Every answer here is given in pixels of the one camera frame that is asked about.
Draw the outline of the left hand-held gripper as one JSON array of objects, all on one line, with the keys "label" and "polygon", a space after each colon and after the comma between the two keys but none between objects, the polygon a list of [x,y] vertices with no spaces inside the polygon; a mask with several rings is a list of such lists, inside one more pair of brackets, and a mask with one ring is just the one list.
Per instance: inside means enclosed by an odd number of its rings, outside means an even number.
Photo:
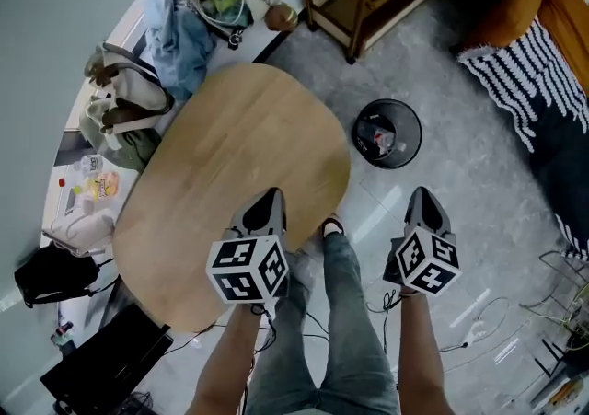
[{"label": "left hand-held gripper", "polygon": [[289,293],[290,269],[284,254],[286,211],[283,192],[269,188],[242,204],[231,228],[247,236],[212,244],[207,276],[226,304],[265,304]]}]

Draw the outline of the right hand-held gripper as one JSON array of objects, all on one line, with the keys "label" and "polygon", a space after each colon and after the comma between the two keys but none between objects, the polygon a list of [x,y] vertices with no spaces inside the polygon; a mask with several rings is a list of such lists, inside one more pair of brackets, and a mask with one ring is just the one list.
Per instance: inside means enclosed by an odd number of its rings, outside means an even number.
[{"label": "right hand-held gripper", "polygon": [[461,270],[456,245],[440,237],[453,234],[450,218],[427,188],[418,187],[411,194],[405,226],[416,227],[404,238],[391,240],[383,280],[431,296],[442,294],[461,276]]}]

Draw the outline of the black mesh waste bin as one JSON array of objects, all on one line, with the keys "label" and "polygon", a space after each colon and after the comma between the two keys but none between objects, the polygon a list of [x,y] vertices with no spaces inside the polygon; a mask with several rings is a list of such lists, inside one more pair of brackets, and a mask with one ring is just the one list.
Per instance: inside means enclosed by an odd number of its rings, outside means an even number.
[{"label": "black mesh waste bin", "polygon": [[[360,121],[395,130],[398,139],[407,144],[406,151],[394,151],[381,159],[369,156],[358,140]],[[422,125],[415,111],[406,103],[392,98],[381,98],[367,104],[358,114],[352,127],[352,142],[360,155],[372,166],[397,169],[406,166],[418,154],[422,145]]]}]

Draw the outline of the person's left forearm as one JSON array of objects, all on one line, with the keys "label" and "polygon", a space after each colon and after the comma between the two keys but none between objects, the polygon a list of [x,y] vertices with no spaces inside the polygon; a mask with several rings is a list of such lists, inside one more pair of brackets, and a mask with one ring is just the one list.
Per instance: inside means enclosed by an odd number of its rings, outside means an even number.
[{"label": "person's left forearm", "polygon": [[237,415],[248,382],[263,305],[236,305],[203,367],[185,415]]}]

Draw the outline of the person's right forearm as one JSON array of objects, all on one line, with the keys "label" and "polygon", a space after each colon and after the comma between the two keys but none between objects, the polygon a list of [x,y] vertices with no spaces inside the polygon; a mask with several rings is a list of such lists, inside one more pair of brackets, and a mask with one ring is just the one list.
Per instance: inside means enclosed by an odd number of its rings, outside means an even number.
[{"label": "person's right forearm", "polygon": [[444,370],[427,297],[403,286],[398,358],[401,415],[456,415],[445,396]]}]

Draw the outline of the oval wooden table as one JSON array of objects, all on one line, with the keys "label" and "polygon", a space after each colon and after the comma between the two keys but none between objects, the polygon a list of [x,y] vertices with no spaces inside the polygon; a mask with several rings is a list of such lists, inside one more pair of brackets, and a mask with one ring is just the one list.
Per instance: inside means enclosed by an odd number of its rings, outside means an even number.
[{"label": "oval wooden table", "polygon": [[341,123],[293,76],[223,68],[180,110],[124,204],[112,239],[119,274],[155,321],[205,329],[226,310],[206,260],[236,211],[279,188],[296,250],[336,211],[350,172]]}]

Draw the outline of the person's right shoe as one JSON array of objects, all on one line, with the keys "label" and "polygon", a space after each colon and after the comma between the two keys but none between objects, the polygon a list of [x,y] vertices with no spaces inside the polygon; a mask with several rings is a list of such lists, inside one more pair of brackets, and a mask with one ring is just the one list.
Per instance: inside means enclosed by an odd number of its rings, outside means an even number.
[{"label": "person's right shoe", "polygon": [[344,227],[336,214],[331,214],[321,224],[321,235],[327,237],[331,234],[345,235]]}]

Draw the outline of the person's left leg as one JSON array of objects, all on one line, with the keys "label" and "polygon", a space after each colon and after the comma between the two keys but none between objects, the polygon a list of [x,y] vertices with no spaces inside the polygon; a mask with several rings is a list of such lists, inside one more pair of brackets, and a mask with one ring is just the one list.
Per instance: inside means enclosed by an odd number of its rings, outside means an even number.
[{"label": "person's left leg", "polygon": [[286,255],[288,295],[275,305],[274,343],[262,351],[248,386],[246,415],[312,413],[318,389],[305,358],[303,329],[314,285],[311,258],[304,252]]}]

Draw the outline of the person's leg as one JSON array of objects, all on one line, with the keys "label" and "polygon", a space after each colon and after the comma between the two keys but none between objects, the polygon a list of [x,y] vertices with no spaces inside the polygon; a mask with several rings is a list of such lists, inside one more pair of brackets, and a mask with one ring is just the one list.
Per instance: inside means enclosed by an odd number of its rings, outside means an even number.
[{"label": "person's leg", "polygon": [[318,389],[305,358],[303,329],[314,285],[311,258],[304,252],[286,255],[288,295],[275,305],[274,343],[262,351],[248,386],[246,415],[312,413]]},{"label": "person's leg", "polygon": [[323,239],[329,356],[318,408],[330,415],[398,415],[393,374],[368,316],[358,259],[347,237]]}]

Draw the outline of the olive green bag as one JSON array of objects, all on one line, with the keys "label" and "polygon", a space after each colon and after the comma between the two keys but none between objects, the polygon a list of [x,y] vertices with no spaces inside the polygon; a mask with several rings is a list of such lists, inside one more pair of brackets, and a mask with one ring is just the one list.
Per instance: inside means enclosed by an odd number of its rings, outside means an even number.
[{"label": "olive green bag", "polygon": [[106,159],[117,167],[142,173],[153,153],[161,143],[161,137],[153,128],[128,131],[115,135],[121,146],[117,150],[108,148]]}]

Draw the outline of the black white striped blanket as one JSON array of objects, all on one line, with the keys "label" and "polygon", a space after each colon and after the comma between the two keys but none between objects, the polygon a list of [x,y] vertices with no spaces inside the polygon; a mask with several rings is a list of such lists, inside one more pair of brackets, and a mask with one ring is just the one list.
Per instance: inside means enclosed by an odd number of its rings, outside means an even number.
[{"label": "black white striped blanket", "polygon": [[569,255],[589,262],[589,100],[549,32],[534,20],[507,46],[457,60],[512,116]]}]

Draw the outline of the white kettle jug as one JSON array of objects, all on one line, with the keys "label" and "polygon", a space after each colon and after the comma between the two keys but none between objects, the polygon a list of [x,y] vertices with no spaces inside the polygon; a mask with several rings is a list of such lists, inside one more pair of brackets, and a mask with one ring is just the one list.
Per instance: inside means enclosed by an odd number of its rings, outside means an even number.
[{"label": "white kettle jug", "polygon": [[114,233],[112,218],[104,213],[87,214],[81,209],[56,218],[42,234],[58,248],[83,256],[105,248]]}]

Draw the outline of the black backpack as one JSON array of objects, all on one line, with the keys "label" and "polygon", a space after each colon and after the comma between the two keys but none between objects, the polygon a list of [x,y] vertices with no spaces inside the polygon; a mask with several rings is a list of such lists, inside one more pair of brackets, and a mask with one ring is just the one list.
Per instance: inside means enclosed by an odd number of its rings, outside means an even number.
[{"label": "black backpack", "polygon": [[77,257],[53,243],[33,252],[14,273],[26,307],[91,296],[99,274],[91,256]]}]

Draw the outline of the small green bottle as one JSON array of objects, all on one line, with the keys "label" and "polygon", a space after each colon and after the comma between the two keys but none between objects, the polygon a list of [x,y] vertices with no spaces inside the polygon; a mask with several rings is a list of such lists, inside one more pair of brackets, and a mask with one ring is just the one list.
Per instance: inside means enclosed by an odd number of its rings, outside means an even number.
[{"label": "small green bottle", "polygon": [[57,347],[68,344],[72,340],[71,330],[73,327],[74,324],[69,320],[59,322],[50,337],[51,342]]}]

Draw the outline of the large orange cushion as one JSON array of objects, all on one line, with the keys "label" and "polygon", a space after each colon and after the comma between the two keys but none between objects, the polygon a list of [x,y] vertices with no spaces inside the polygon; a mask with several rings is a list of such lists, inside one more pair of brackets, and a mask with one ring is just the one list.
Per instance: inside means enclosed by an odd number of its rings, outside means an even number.
[{"label": "large orange cushion", "polygon": [[584,0],[542,0],[538,19],[589,97],[589,5]]}]

